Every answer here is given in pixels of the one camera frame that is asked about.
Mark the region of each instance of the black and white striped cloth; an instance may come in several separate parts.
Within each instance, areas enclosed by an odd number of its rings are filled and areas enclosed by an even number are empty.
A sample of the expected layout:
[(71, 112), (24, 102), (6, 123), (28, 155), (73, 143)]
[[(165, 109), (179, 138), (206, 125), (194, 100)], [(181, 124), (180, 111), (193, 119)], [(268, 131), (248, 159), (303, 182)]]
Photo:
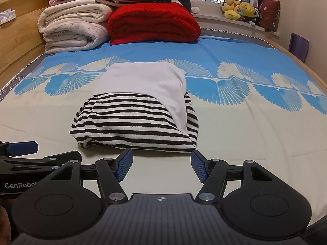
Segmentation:
[(184, 100), (187, 134), (177, 129), (157, 99), (132, 93), (94, 95), (76, 114), (70, 134), (83, 148), (106, 145), (189, 152), (197, 145), (198, 121), (187, 92)]

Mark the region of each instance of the folded red blanket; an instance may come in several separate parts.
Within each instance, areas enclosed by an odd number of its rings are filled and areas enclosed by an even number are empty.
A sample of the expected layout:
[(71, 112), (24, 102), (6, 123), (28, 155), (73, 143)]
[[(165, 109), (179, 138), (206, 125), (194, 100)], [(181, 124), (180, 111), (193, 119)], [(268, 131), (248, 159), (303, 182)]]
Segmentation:
[(138, 3), (119, 7), (109, 18), (111, 45), (150, 40), (193, 42), (201, 29), (178, 3)]

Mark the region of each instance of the pillow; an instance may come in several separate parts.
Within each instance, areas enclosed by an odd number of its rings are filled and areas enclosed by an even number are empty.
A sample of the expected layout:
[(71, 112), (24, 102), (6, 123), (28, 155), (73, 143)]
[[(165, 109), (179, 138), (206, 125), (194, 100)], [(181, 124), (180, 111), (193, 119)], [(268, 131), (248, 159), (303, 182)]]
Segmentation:
[(281, 11), (280, 1), (264, 0), (260, 6), (262, 20), (259, 26), (266, 32), (277, 31), (279, 15)]

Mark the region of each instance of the wooden bed frame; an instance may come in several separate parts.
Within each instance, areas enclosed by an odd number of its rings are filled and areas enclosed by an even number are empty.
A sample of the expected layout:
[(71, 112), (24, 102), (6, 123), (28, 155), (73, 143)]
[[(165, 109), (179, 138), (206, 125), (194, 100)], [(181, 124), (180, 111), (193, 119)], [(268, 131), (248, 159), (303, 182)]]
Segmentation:
[[(0, 0), (0, 12), (11, 8), (16, 19), (0, 26), (0, 89), (23, 67), (44, 53), (45, 42), (37, 29), (37, 21), (49, 0)], [(266, 39), (307, 72), (327, 93), (327, 84), (307, 65), (276, 42)]]

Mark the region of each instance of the mattress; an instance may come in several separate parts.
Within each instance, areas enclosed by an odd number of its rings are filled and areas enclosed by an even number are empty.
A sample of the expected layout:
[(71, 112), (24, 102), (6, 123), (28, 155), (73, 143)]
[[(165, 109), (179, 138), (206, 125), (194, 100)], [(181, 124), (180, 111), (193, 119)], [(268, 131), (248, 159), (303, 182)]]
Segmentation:
[[(0, 93), (1, 140), (37, 141), (36, 158), (71, 150), (81, 152), (83, 164), (116, 157), (121, 150), (82, 149), (69, 134), (76, 112), (106, 71), (101, 60), (110, 57), (108, 66), (169, 62), (185, 71), (199, 120), (197, 149), (207, 159), (220, 158), (230, 165), (255, 160), (308, 199), (312, 222), (320, 219), (327, 214), (326, 95), (265, 41), (223, 32), (205, 34), (188, 44), (105, 43), (88, 51), (43, 55), (32, 72), (27, 67)], [(88, 70), (80, 68), (89, 63), (93, 65)], [(128, 196), (195, 196), (202, 186), (188, 154), (134, 150), (134, 155), (121, 183)], [(97, 192), (96, 182), (84, 186)], [(229, 182), (226, 193), (239, 186), (240, 182)]]

